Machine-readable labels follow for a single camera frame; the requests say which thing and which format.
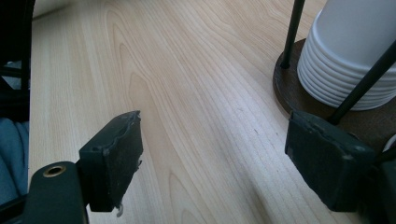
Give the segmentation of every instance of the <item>wooden table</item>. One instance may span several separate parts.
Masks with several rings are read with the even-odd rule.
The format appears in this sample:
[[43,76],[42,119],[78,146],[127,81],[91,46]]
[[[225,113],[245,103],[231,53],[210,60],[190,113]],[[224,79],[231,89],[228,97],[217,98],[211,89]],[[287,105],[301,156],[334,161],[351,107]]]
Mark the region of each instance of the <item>wooden table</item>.
[[[307,1],[298,39],[324,0]],[[355,223],[284,154],[272,75],[292,1],[37,0],[30,175],[141,110],[143,163],[124,215],[92,223]]]

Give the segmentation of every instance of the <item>white paper cup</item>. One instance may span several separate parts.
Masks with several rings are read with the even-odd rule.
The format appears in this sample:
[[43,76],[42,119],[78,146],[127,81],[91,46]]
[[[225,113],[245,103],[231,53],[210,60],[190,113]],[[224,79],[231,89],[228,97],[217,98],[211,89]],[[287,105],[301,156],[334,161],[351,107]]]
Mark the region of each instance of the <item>white paper cup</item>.
[[[339,106],[396,38],[395,9],[395,0],[328,0],[298,64],[305,90],[323,104]],[[376,108],[395,96],[396,64],[352,110]]]

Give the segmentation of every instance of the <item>dark wooden base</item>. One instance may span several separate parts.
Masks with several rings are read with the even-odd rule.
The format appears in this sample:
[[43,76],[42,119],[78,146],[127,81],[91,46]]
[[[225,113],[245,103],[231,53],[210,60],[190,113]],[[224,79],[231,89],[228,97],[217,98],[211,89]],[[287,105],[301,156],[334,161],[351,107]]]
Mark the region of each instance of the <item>dark wooden base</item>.
[[[294,44],[289,69],[279,66],[283,53],[277,59],[273,79],[274,91],[277,100],[288,113],[292,110],[302,110],[326,119],[335,109],[309,95],[297,76],[297,63],[304,42],[305,40],[300,40]],[[379,153],[387,141],[396,134],[396,98],[376,109],[349,111],[338,127],[355,135]]]

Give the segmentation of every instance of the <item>black metal rod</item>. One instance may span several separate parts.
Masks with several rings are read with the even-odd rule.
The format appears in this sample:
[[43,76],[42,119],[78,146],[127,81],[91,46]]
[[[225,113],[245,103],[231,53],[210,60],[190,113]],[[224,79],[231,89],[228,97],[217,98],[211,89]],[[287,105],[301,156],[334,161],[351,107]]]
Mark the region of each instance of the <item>black metal rod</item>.
[[390,69],[396,62],[396,40],[390,45],[385,53],[374,64],[370,71],[358,83],[343,103],[328,118],[331,124],[338,124],[341,118],[355,105],[359,99],[370,90],[374,84]]
[[283,60],[281,68],[290,67],[290,55],[293,50],[294,40],[297,35],[298,25],[300,24],[301,14],[303,13],[305,0],[295,0],[293,11],[291,12],[288,37],[286,38],[285,50],[283,50]]

